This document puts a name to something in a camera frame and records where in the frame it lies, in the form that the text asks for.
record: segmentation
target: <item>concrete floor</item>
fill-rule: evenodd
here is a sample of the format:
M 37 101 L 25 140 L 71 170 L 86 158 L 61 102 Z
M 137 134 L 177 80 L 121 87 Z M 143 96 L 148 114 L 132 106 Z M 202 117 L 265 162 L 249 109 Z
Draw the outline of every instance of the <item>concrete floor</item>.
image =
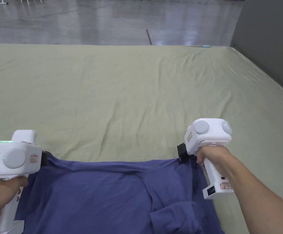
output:
M 229 46 L 243 2 L 7 0 L 0 43 Z

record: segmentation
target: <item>blue t-shirt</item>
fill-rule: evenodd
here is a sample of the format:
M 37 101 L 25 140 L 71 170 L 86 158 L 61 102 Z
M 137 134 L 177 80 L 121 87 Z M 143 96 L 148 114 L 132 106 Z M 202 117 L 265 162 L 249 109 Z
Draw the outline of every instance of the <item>blue t-shirt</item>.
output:
M 16 219 L 28 234 L 223 233 L 195 161 L 81 163 L 48 153 Z

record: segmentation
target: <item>finger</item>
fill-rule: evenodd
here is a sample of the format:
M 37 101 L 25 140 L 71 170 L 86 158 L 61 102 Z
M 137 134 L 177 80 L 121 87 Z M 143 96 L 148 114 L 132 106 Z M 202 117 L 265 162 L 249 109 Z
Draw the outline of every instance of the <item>finger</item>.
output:
M 20 187 L 27 186 L 27 178 L 25 176 L 15 177 L 10 180 L 4 181 L 4 183 L 12 189 L 14 194 L 16 194 Z
M 206 175 L 208 175 L 207 171 L 206 171 L 206 166 L 204 165 L 204 163 L 200 164 L 201 167 L 203 168 L 203 171 Z
M 198 155 L 197 155 L 197 164 L 201 164 L 203 162 L 204 158 L 205 158 L 205 156 L 204 156 L 204 153 L 201 149 L 201 150 L 199 150 Z

